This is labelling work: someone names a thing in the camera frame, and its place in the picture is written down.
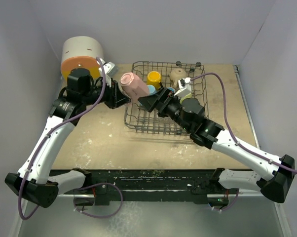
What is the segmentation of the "light blue mug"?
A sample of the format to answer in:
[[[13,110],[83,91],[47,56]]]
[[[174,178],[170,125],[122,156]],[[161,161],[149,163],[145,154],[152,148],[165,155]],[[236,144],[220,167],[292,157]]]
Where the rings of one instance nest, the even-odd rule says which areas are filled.
[[[147,85],[147,87],[149,89],[149,95],[154,95],[157,93],[157,90],[153,85]]]

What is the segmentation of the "pink faceted mug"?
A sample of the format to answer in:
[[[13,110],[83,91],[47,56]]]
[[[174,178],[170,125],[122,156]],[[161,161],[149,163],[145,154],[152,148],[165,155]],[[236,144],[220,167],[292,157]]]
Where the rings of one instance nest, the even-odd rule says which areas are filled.
[[[146,83],[134,73],[124,73],[120,78],[120,84],[133,102],[138,101],[140,97],[149,95],[149,88]]]

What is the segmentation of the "light green mug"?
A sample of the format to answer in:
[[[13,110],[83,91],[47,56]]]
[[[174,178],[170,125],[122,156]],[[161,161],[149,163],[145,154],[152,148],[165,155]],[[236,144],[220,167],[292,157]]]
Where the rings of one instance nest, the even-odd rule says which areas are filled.
[[[184,99],[186,99],[186,98],[191,98],[191,97],[192,97],[192,94],[189,93],[189,94],[187,94],[187,95],[182,96],[180,99],[181,99],[181,100],[184,100]]]

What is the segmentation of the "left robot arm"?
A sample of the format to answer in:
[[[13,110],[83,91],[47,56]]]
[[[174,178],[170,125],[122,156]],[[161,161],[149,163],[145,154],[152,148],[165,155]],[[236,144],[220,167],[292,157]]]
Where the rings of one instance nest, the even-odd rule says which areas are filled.
[[[130,102],[113,80],[117,68],[104,67],[93,79],[88,69],[73,69],[58,98],[53,102],[47,122],[34,150],[17,173],[8,173],[5,183],[18,196],[40,207],[49,207],[60,194],[77,189],[86,194],[92,189],[92,174],[74,168],[50,176],[51,167],[63,143],[77,126],[87,107],[95,102],[115,109]]]

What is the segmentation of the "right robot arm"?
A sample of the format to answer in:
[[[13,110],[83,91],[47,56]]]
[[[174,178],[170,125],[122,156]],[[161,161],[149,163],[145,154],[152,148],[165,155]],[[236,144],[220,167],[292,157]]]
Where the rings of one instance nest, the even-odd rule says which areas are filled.
[[[267,153],[232,137],[229,130],[205,117],[205,108],[195,98],[181,102],[171,90],[164,88],[138,101],[148,112],[157,110],[159,117],[169,117],[195,144],[225,154],[250,168],[249,171],[216,169],[210,181],[213,192],[246,189],[258,191],[273,202],[285,201],[294,179],[294,158]]]

